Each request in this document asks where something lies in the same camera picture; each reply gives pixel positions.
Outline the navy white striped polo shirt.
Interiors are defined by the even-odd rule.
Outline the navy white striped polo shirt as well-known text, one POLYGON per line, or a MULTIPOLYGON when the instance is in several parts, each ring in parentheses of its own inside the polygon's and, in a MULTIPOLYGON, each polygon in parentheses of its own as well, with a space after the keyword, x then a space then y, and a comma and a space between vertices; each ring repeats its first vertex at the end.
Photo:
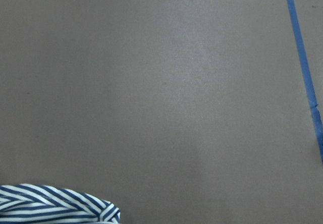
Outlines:
POLYGON ((120 223, 121 211, 93 195, 48 185, 1 185, 1 223, 120 223))

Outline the brown paper table cover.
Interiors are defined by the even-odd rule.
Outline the brown paper table cover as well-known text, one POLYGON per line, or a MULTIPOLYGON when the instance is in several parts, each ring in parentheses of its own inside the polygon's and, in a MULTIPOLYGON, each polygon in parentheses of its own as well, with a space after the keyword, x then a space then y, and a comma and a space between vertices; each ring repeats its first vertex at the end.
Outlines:
POLYGON ((122 223, 322 223, 286 0, 1 0, 1 184, 122 223))

